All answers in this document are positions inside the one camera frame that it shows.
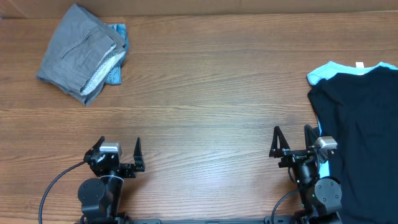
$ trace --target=black cable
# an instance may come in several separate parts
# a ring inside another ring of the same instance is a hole
[[[319,175],[319,168],[320,168],[320,162],[319,162],[319,154],[318,154],[318,150],[315,149],[315,155],[317,157],[317,176]]]
[[[82,215],[80,217],[80,223],[79,224],[85,224],[85,216],[84,215]]]
[[[290,166],[289,166],[289,168],[287,169],[287,172],[289,173],[289,177],[290,177],[290,180],[293,182],[293,183],[295,183],[295,181],[294,181],[294,179],[293,179],[293,177],[292,177],[292,173],[290,173]]]
[[[47,197],[47,194],[49,193],[50,189],[52,188],[52,186],[56,183],[56,181],[61,178],[63,175],[65,175],[67,172],[73,170],[74,168],[81,166],[83,164],[85,164],[86,162],[79,162],[78,164],[68,168],[67,170],[63,171],[60,175],[58,175],[58,177],[56,177],[51,184],[47,187],[47,190],[45,190],[42,201],[40,203],[40,207],[39,207],[39,224],[43,224],[43,220],[42,220],[42,214],[43,214],[43,206],[44,206],[44,200]]]
[[[271,223],[272,223],[272,224],[275,224],[275,223],[274,223],[274,217],[275,217],[276,208],[279,206],[279,204],[281,204],[285,199],[287,199],[288,197],[292,196],[293,194],[295,194],[295,193],[298,192],[299,190],[300,190],[300,189],[295,189],[295,190],[289,192],[287,195],[283,196],[283,197],[278,201],[278,203],[276,203],[274,209],[272,210],[272,215],[271,215]]]

